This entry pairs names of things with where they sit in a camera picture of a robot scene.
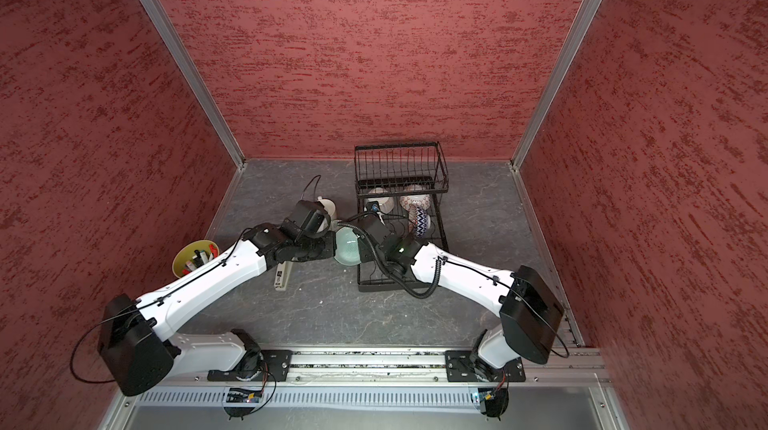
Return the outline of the teal line pattern bowl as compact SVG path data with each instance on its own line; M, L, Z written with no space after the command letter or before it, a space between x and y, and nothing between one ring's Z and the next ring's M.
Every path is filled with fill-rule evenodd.
M359 237L349 227L340 227L335 233L334 259L341 265L352 267L361 263Z

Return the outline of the pink striped bowl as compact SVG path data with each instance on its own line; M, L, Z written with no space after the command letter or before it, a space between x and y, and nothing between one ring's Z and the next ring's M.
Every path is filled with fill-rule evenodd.
M390 214L395 208L395 198L382 187L373 188L366 194L365 208L366 202L369 200L378 201L381 205L381 209L383 210L383 214Z

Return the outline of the orange pattern bowl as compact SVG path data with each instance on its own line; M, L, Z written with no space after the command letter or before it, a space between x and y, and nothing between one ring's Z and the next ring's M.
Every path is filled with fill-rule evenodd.
M412 206L409 209L410 232L417 238L424 238L431 228L429 211L420 206Z

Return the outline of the blue triangle pattern bowl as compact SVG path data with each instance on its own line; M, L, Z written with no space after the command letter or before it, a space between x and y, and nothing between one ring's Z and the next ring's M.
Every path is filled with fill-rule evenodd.
M424 185L411 184L404 189L404 194L399 197L399 204L406 211L428 210L431 207L431 197Z

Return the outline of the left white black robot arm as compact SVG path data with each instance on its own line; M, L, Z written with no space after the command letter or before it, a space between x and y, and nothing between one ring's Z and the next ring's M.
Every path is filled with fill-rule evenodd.
M110 381L125 396L147 392L169 377L214 373L249 381L263 375L259 344L242 329L217 335L181 333L195 315L239 285L285 262L326 260L335 234L298 238L272 224L245 229L238 240L202 269L136 300L111 300L97 324L97 351Z

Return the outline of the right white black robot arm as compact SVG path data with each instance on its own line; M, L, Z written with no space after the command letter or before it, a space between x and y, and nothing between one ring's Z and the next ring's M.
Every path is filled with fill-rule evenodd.
M553 349L562 341L558 328L564 307L535 269L487 267L413 234L398 235L373 215L343 226L358 237L361 260L373 262L411 297L427 299L443 288L499 319L476 341L474 355L482 366L500 369L516 359L544 365L552 355L570 356L568 350Z

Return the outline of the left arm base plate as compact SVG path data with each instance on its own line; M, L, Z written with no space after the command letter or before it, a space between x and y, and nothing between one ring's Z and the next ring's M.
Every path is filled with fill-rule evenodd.
M207 380L210 382L235 382L255 384L272 378L284 382L291 366L294 353L291 350L247 350L241 360L231 370L210 370Z

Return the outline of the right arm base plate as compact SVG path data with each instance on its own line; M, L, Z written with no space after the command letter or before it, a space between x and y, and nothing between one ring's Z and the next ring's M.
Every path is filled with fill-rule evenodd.
M475 352L448 350L444 353L447 379L451 383L478 382L498 384L502 381L521 383L526 381L522 359L507 362L502 368L494 368Z

